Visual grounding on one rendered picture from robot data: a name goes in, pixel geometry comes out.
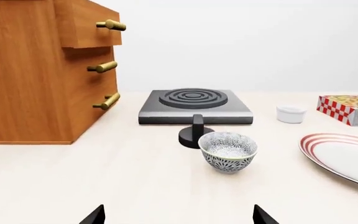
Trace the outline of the white ramekin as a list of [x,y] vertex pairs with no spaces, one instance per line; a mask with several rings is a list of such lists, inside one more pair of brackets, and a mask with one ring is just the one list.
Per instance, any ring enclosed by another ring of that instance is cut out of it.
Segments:
[[300,124],[307,110],[296,106],[276,106],[277,120],[288,124]]

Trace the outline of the black stove knob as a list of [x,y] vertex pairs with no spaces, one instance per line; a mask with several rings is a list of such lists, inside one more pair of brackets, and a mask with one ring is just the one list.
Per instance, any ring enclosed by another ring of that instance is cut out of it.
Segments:
[[214,132],[214,130],[204,126],[203,115],[194,114],[192,125],[187,128],[183,128],[178,133],[178,141],[184,147],[199,149],[198,140],[200,137],[211,132]]

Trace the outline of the red and white checkered box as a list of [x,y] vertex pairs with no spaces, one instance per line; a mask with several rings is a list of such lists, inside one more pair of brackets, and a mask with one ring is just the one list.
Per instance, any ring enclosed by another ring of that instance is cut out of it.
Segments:
[[348,126],[358,126],[358,95],[319,96],[316,110]]

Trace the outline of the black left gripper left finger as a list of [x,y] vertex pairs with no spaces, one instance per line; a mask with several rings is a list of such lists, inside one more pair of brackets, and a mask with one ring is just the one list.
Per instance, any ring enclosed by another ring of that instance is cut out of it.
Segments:
[[93,210],[86,218],[84,218],[79,224],[104,224],[105,211],[104,205],[100,205]]

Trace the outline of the wooden cabinet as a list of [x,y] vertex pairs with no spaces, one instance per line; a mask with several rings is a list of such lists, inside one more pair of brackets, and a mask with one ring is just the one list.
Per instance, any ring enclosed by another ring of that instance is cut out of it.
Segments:
[[71,144],[108,111],[93,105],[118,93],[116,68],[87,71],[122,44],[108,19],[92,0],[0,0],[0,144]]

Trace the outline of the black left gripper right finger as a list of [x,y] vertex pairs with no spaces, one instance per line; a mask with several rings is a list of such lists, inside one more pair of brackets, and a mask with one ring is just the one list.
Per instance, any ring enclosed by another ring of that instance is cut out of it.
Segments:
[[274,218],[272,218],[265,210],[263,210],[258,205],[254,205],[253,222],[254,224],[279,224],[276,220],[274,220]]

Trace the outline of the white plate with red rings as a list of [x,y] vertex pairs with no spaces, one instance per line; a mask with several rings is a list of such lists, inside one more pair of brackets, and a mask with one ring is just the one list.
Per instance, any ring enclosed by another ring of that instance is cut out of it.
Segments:
[[358,136],[308,134],[300,139],[298,147],[316,165],[358,184]]

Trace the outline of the black and white patterned bowl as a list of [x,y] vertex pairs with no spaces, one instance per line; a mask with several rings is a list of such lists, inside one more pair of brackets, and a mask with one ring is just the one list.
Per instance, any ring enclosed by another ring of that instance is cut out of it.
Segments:
[[257,154],[257,143],[234,132],[211,132],[198,140],[205,161],[221,173],[233,174],[250,165]]

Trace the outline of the grey flat stove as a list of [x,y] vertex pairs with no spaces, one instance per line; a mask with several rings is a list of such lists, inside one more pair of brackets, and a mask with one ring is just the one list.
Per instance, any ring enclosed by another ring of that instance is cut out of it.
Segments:
[[181,88],[154,90],[138,114],[139,124],[191,124],[193,115],[204,124],[252,124],[253,113],[230,90]]

